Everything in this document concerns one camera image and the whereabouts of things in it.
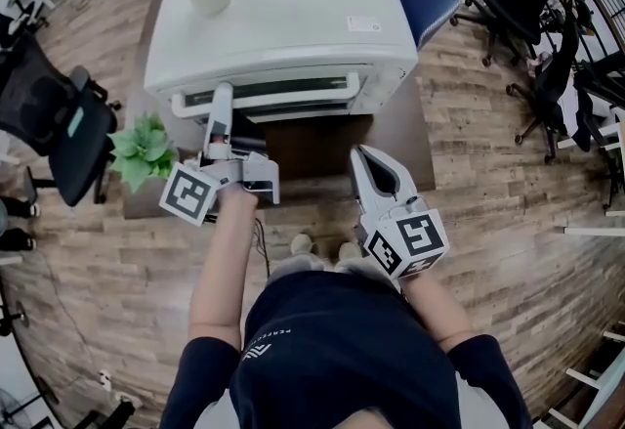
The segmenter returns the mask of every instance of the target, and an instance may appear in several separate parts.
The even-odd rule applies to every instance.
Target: chair leg
[[[499,34],[499,38],[501,38],[501,41],[504,43],[504,45],[508,47],[508,49],[510,49],[510,51],[514,55],[514,57],[511,60],[512,65],[517,65],[517,63],[521,60],[521,54],[519,53],[519,50],[517,50],[517,47],[515,47],[515,44],[512,43],[512,40],[510,39],[510,36],[508,36],[508,33],[506,31],[499,31],[498,34]]]
[[[506,87],[506,93],[509,96],[512,96],[514,92],[517,91],[521,94],[521,96],[528,101],[530,104],[534,103],[534,98],[530,91],[528,91],[525,87],[521,87],[518,83],[511,83]]]
[[[484,16],[485,18],[489,18],[491,21],[496,21],[495,17],[490,12],[488,12],[488,10],[478,0],[471,1],[472,5],[476,6],[482,16]]]
[[[525,45],[527,45],[527,52],[529,52],[529,56],[532,59],[536,59],[536,51],[534,50],[534,46],[529,42],[525,42]]]
[[[98,94],[102,96],[103,101],[106,101],[106,99],[108,99],[108,91],[104,87],[99,85],[95,80],[89,78],[89,80],[87,81],[87,85],[91,90],[98,92]]]
[[[475,24],[481,24],[484,26],[487,26],[490,24],[490,21],[488,20],[488,18],[484,18],[482,16],[468,16],[467,14],[454,14],[453,18],[455,20],[463,20],[463,21],[468,21],[468,22],[474,22]]]
[[[529,126],[527,127],[527,130],[525,130],[522,134],[517,134],[515,136],[515,144],[517,146],[520,146],[521,144],[523,144],[523,141],[525,140],[525,138],[531,134],[538,125],[540,125],[542,123],[542,120],[540,118],[535,118],[534,121],[532,121]]]
[[[497,32],[494,29],[488,30],[488,47],[486,49],[486,57],[481,60],[481,62],[488,66],[490,65],[490,60],[492,59],[492,55],[495,53],[495,40],[497,39]]]
[[[546,125],[547,130],[547,144],[549,145],[549,154],[545,155],[545,164],[549,165],[556,159],[556,136],[553,130],[550,130]]]
[[[615,184],[614,177],[610,177],[609,179],[609,199],[607,203],[604,205],[604,210],[607,210],[612,206],[612,201],[614,200],[614,196],[618,193],[618,186]]]
[[[538,127],[538,125],[540,125],[541,123],[542,120],[540,118],[535,118],[534,121],[529,124],[527,129],[521,134],[521,137],[525,139],[529,134],[536,130],[536,127]]]
[[[106,194],[102,192],[102,184],[104,181],[105,170],[106,164],[104,164],[102,171],[98,174],[98,177],[96,177],[96,180],[94,181],[94,203],[96,204],[102,204],[106,202]]]

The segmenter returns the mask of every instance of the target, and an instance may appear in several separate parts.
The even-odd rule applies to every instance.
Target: person
[[[37,242],[34,237],[20,228],[9,227],[9,217],[30,219],[39,217],[41,209],[37,203],[0,195],[0,250],[8,252],[34,250]]]
[[[296,236],[240,333],[257,198],[219,191],[220,213],[161,417],[175,428],[531,426],[496,339],[477,334],[431,272],[400,282],[357,246],[335,271]]]

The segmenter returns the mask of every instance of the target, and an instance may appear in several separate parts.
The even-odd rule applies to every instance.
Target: sneaker
[[[314,243],[310,236],[299,233],[293,238],[293,241],[291,241],[291,255],[302,252],[311,253],[313,251],[313,245]]]
[[[41,207],[38,203],[30,205],[30,217],[39,217],[41,215]]]
[[[343,243],[339,248],[339,260],[347,261],[349,259],[361,259],[362,251],[360,247],[352,242]]]

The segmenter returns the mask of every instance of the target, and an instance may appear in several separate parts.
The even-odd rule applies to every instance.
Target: potted plant
[[[135,126],[108,134],[114,144],[110,166],[121,174],[135,193],[148,177],[167,179],[177,154],[171,149],[165,127],[157,114],[138,116]]]

